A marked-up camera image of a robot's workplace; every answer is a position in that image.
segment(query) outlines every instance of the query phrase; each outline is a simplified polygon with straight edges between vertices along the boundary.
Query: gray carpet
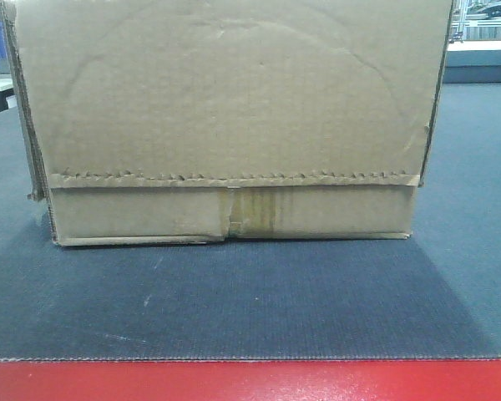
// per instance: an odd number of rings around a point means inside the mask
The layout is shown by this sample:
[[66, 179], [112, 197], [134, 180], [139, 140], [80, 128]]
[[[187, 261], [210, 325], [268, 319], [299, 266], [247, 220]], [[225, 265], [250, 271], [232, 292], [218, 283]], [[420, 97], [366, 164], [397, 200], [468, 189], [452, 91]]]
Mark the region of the gray carpet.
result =
[[0, 358], [501, 357], [501, 85], [443, 89], [408, 241], [62, 249], [0, 114]]

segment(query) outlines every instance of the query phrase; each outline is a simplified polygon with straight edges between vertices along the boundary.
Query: brown cardboard box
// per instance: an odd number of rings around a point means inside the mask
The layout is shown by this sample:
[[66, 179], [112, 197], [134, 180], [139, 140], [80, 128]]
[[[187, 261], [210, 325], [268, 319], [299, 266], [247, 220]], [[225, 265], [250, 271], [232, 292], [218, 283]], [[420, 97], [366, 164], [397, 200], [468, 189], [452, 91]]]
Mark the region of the brown cardboard box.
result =
[[3, 0], [65, 246], [405, 238], [451, 0]]

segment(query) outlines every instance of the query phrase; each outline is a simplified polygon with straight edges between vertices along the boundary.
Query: red surface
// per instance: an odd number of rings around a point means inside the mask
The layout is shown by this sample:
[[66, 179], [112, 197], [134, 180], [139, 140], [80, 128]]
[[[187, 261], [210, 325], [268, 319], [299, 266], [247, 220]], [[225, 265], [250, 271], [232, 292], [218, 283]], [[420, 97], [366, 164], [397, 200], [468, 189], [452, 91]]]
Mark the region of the red surface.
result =
[[0, 363], [0, 400], [498, 400], [501, 361]]

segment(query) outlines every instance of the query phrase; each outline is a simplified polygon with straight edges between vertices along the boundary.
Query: torn cardboard edge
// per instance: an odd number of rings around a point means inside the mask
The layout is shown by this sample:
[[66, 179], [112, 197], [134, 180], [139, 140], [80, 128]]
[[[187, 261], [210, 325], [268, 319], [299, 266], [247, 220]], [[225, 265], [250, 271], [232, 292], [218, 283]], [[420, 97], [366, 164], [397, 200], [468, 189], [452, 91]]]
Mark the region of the torn cardboard edge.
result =
[[48, 186], [54, 188], [163, 188], [163, 187], [270, 187], [270, 186], [309, 186], [309, 185], [407, 185], [418, 186], [419, 175], [406, 173], [353, 173], [337, 175], [335, 173], [320, 175], [275, 177], [250, 175], [246, 178], [205, 178], [203, 175], [160, 175], [159, 177], [143, 177], [130, 172], [122, 175], [64, 175], [51, 174]]

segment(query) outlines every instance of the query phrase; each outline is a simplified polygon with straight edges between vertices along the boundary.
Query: red table edge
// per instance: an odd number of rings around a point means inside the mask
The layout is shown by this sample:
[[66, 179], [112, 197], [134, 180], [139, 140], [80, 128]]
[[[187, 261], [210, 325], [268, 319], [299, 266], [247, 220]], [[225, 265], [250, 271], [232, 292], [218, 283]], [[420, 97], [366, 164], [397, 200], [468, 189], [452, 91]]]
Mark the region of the red table edge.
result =
[[501, 359], [0, 362], [0, 400], [501, 401]]

